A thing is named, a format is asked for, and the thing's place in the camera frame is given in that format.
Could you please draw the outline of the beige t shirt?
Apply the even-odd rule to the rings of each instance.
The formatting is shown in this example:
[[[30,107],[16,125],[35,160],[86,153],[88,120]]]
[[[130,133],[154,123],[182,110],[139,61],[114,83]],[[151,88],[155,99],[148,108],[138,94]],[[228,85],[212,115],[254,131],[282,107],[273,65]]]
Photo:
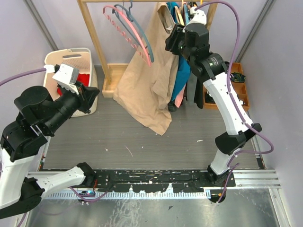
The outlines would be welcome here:
[[[135,120],[163,135],[172,118],[168,111],[178,70],[178,56],[165,50],[165,40],[175,25],[165,2],[158,2],[145,31],[154,62],[145,64],[135,55],[118,85],[113,99]]]

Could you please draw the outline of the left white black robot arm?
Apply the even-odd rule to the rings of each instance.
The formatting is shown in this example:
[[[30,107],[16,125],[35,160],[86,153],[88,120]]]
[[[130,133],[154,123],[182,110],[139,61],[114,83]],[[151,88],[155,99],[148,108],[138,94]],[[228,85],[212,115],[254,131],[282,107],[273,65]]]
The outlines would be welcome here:
[[[0,140],[0,217],[8,218],[35,208],[46,196],[71,186],[90,187],[96,174],[85,162],[45,178],[27,174],[48,137],[76,111],[88,114],[99,94],[96,87],[76,83],[76,92],[63,89],[53,100],[43,86],[29,87],[14,100],[19,113],[4,130]]]

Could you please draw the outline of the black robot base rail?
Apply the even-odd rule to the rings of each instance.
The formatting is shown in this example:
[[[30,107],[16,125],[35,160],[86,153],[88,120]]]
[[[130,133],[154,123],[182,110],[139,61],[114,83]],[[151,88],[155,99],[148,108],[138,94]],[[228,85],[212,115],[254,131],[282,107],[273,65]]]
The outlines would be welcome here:
[[[92,193],[97,189],[107,194],[109,192],[126,193],[130,189],[134,193],[166,192],[172,186],[173,193],[204,192],[205,187],[223,187],[223,192],[217,195],[218,200],[225,198],[228,186],[235,186],[233,170],[227,170],[221,175],[216,175],[210,167],[207,171],[202,170],[98,170],[92,174],[91,179],[79,185],[82,187],[92,186]]]

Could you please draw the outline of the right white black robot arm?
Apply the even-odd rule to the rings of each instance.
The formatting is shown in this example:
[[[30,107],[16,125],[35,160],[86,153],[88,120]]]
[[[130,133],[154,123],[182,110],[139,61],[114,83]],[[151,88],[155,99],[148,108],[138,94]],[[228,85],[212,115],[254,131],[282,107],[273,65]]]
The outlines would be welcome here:
[[[165,49],[182,56],[198,82],[210,93],[223,118],[226,132],[215,138],[217,152],[207,168],[207,179],[219,186],[228,174],[236,152],[261,132],[262,127],[247,116],[230,82],[228,68],[217,53],[209,51],[209,31],[201,23],[175,24]]]

